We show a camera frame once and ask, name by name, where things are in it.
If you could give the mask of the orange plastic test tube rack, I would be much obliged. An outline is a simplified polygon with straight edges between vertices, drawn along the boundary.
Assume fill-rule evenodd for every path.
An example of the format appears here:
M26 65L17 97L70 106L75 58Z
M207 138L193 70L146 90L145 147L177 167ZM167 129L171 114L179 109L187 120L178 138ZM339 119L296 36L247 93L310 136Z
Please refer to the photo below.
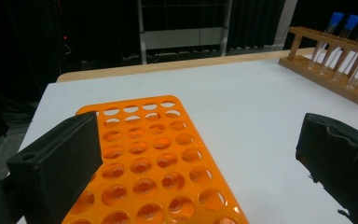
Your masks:
M103 165L62 224L249 224L180 100L85 105Z

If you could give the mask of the grey metal stand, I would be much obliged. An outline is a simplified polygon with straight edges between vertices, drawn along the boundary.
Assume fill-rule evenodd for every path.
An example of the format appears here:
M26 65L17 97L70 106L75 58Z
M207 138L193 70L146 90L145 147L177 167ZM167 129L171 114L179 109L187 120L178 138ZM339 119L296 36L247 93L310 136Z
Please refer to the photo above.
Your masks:
M183 47L219 45L219 53L225 56L229 34L229 23L233 0L224 0L222 25L207 28L165 29L162 31L146 31L144 23L143 0L136 0L140 40L140 57L142 64L147 64L149 49L172 49Z

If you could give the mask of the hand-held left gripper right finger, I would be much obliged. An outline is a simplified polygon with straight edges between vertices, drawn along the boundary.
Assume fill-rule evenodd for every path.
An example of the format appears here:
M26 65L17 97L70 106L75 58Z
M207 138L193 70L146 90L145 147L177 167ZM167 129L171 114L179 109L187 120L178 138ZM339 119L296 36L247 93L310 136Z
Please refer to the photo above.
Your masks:
M358 224L358 130L326 116L305 115L296 159L315 183L342 206L338 211Z

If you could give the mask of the wooden test tube rack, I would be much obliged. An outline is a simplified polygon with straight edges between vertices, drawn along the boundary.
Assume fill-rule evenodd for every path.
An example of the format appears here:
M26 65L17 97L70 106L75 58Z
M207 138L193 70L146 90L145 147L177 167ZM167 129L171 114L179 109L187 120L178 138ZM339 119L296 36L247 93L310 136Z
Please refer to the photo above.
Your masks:
M295 38L289 55L280 58L279 64L358 104L358 42L305 27L291 27L289 32ZM299 55L297 52L304 37L335 49L338 56L333 64L322 65Z

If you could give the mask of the white table cover sheet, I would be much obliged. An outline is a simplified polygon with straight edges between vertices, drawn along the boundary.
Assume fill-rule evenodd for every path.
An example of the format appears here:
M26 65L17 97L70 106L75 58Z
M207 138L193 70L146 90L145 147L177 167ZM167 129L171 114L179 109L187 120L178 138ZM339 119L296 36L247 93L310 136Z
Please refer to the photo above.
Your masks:
M44 92L28 146L83 105L174 95L251 224L351 224L295 158L306 113L358 129L358 105L279 65L280 52L67 73Z

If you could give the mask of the dark curtain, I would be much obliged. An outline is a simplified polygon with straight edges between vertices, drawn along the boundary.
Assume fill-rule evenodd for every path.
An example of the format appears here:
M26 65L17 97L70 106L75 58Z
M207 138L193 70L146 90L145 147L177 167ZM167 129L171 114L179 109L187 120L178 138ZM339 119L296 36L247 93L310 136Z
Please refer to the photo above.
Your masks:
M264 48L275 42L286 0L232 0L227 47Z

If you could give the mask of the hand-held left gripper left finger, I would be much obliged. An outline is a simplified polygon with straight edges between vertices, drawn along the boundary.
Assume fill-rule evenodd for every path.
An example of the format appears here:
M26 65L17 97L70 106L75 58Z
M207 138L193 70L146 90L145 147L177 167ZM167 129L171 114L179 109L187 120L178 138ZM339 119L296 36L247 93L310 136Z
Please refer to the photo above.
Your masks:
M61 224L102 163L94 112L64 120L10 158L27 224Z

